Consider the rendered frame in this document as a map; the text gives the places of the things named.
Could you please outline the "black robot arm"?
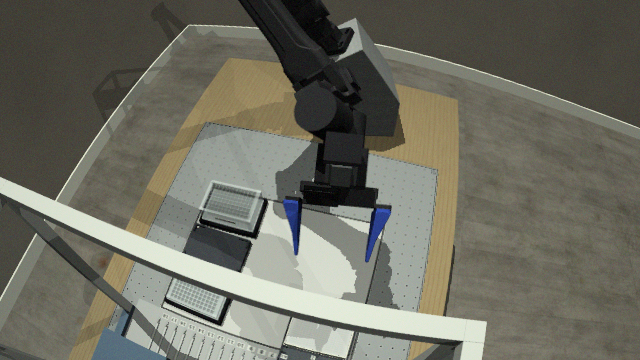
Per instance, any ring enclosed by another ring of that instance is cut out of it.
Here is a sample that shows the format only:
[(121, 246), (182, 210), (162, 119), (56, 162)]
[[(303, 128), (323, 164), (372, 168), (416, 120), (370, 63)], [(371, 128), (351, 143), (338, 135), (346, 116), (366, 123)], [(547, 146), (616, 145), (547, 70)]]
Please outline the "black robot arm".
[(366, 115), (353, 107), (363, 100), (361, 87), (348, 67), (339, 68), (328, 57), (346, 52), (354, 30), (338, 29), (329, 21), (330, 13), (321, 0), (238, 1), (273, 47), (293, 84), (297, 124), (323, 140), (318, 143), (314, 182), (366, 187)]

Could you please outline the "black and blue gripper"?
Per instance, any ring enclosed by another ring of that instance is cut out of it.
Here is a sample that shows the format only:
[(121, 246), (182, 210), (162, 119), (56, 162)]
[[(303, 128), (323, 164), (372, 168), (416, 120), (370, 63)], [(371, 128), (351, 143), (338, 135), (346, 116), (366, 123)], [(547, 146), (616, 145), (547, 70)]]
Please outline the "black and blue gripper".
[[(373, 208), (371, 213), (365, 262), (369, 262), (375, 242), (391, 215), (391, 205), (376, 204), (378, 188), (351, 186), (332, 186), (330, 183), (301, 181), (300, 197), (285, 196), (284, 209), (290, 225), (293, 239), (294, 255), (298, 255), (302, 204), (338, 207), (352, 206)], [(335, 194), (335, 195), (334, 195)], [(369, 240), (370, 239), (370, 240)], [(369, 244), (368, 244), (369, 242)]]

